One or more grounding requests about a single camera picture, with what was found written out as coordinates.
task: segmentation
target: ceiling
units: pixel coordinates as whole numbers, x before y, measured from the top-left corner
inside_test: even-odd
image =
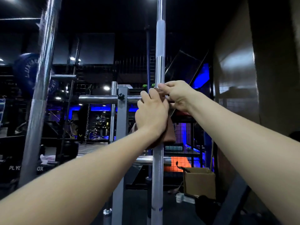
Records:
[[[167,32],[218,34],[239,0],[167,0]],[[0,18],[40,17],[46,0],[0,0]],[[156,29],[157,0],[62,0],[61,32],[143,31]],[[35,21],[0,22],[6,31],[37,30]]]

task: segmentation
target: hand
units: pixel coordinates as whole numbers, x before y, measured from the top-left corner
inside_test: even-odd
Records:
[[[170,103],[172,109],[178,109],[183,112],[188,112],[189,101],[195,93],[198,93],[183,80],[158,84],[158,88],[169,95],[169,101],[174,101],[174,103]]]
[[[135,113],[135,121],[138,129],[150,129],[152,134],[158,139],[166,130],[169,103],[163,100],[158,92],[151,88],[149,94],[145,91],[141,92],[142,101],[137,102],[138,110]]]

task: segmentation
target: cardboard box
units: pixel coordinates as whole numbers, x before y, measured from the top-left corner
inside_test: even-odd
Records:
[[[184,193],[216,199],[215,174],[208,168],[186,168],[183,174]]]

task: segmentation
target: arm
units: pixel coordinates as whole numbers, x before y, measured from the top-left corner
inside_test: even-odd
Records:
[[[167,126],[168,102],[162,103],[154,89],[149,93],[152,99],[141,93],[139,130],[51,170],[0,201],[1,224],[90,224],[136,158]]]
[[[300,224],[300,143],[249,121],[182,81],[160,85],[212,137],[252,190],[284,224]]]

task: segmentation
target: brown towel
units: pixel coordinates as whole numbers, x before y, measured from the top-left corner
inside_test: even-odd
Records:
[[[165,94],[159,92],[159,95],[161,97],[161,100],[163,101],[165,99]],[[134,133],[135,131],[137,131],[136,123],[133,125],[132,129],[130,130],[130,133]],[[157,141],[155,141],[152,145],[150,145],[149,148],[154,148],[161,143],[174,143],[175,141],[176,141],[175,129],[173,126],[173,122],[171,120],[171,116],[169,116],[166,130],[163,132],[163,134],[160,136],[160,138]]]

